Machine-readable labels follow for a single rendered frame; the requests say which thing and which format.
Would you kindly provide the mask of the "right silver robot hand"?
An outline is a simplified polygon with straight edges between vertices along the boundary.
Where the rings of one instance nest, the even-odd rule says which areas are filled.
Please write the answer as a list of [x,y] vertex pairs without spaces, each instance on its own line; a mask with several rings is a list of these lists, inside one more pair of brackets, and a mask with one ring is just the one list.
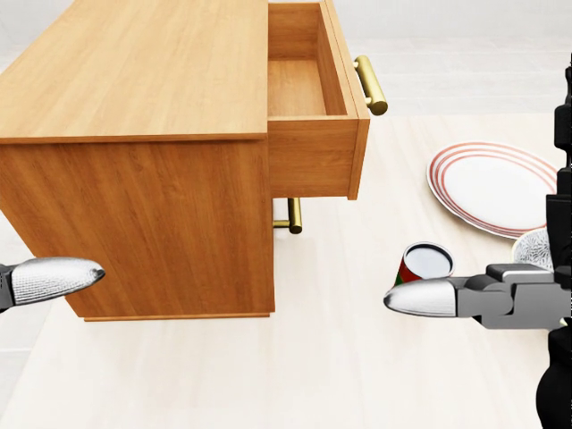
[[542,429],[572,429],[572,55],[565,77],[568,93],[554,111],[554,145],[567,161],[558,170],[556,192],[545,199],[553,269],[493,264],[471,277],[400,283],[383,299],[407,315],[472,317],[487,329],[548,330],[549,366],[535,394]]

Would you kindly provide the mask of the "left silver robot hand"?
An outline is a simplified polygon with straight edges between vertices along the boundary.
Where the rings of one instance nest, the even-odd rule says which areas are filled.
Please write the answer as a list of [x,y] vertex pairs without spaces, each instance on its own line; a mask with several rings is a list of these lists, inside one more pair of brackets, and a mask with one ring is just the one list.
[[0,314],[11,307],[86,289],[104,276],[100,264],[77,257],[41,257],[17,265],[0,265]]

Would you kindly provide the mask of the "wooden cabinet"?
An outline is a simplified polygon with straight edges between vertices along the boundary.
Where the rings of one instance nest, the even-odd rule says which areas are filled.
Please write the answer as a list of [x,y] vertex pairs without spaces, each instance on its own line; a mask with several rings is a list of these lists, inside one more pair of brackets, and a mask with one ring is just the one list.
[[267,0],[74,0],[0,73],[0,211],[88,321],[274,310]]

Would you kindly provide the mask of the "open wooden drawer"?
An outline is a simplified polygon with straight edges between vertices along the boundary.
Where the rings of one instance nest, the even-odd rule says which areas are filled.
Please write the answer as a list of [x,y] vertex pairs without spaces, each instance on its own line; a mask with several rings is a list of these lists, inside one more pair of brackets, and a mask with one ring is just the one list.
[[332,0],[268,5],[275,198],[358,196],[370,115]]

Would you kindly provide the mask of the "patterned white bowl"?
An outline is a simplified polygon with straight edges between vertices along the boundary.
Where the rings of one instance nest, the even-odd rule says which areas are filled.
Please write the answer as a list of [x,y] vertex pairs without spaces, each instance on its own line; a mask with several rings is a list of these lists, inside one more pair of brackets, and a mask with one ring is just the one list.
[[519,237],[512,247],[512,262],[535,265],[552,272],[553,264],[547,229],[531,230]]

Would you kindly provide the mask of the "red and green tin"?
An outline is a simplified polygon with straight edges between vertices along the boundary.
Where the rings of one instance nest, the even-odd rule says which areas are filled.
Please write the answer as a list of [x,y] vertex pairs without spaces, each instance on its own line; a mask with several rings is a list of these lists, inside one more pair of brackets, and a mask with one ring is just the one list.
[[454,258],[445,247],[429,241],[416,242],[404,250],[394,285],[448,277],[454,269]]

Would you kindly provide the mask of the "white plate with red rings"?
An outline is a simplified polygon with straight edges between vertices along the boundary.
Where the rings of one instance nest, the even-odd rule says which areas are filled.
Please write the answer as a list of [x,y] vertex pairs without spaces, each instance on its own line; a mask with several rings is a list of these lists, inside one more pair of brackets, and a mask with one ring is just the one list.
[[517,239],[546,226],[545,197],[556,192],[557,168],[523,148],[462,142],[440,149],[428,162],[433,195],[462,221]]

